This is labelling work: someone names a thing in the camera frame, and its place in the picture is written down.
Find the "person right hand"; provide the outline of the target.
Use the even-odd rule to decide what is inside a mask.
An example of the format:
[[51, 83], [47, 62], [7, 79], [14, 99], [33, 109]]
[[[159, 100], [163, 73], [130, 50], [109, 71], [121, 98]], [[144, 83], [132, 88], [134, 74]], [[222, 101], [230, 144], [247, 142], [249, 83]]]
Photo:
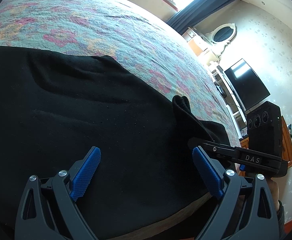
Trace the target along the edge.
[[[275, 206], [275, 211], [278, 213], [281, 207], [281, 204], [279, 202], [279, 186], [278, 183], [274, 180], [272, 180], [271, 178], [266, 178], [265, 177], [265, 181], [267, 182], [267, 185], [270, 189], [271, 192], [271, 196], [273, 198], [273, 202], [274, 202], [274, 206]], [[243, 207], [243, 203], [245, 200], [245, 196], [244, 195], [240, 195], [238, 197], [238, 201], [237, 201], [237, 209], [241, 209]]]

